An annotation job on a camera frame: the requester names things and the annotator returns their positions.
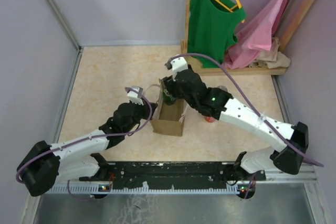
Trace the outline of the red cola can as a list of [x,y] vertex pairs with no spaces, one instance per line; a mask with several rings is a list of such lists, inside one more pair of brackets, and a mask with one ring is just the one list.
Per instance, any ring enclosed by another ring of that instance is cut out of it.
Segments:
[[204,116],[204,119],[206,122],[209,122],[209,123],[213,123],[216,121],[216,119],[211,116]]

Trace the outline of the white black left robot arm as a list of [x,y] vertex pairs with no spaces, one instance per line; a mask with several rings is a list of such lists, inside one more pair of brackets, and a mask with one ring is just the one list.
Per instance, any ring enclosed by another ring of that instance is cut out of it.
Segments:
[[98,181],[109,177],[109,164],[100,154],[120,144],[126,136],[148,123],[157,103],[123,103],[113,117],[86,136],[62,142],[36,143],[17,168],[16,179],[33,197],[49,191],[55,184],[69,180]]

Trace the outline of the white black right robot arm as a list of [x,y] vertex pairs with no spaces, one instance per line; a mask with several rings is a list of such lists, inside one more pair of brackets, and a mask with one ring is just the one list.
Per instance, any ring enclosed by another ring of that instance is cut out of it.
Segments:
[[207,87],[192,69],[165,77],[162,82],[169,95],[185,100],[201,115],[240,127],[270,145],[258,151],[240,153],[234,167],[239,179],[245,180],[255,172],[272,168],[290,175],[299,173],[302,154],[309,145],[308,127],[304,123],[292,125],[257,115],[226,89]]

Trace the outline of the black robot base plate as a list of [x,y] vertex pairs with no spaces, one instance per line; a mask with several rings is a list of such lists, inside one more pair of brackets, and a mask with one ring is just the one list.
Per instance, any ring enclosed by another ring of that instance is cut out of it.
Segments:
[[150,192],[219,192],[231,191],[240,198],[251,198],[255,183],[266,179],[265,172],[249,174],[237,162],[108,162],[102,155],[92,157],[100,168],[93,176],[80,177],[81,182],[104,182],[100,192],[128,190]]

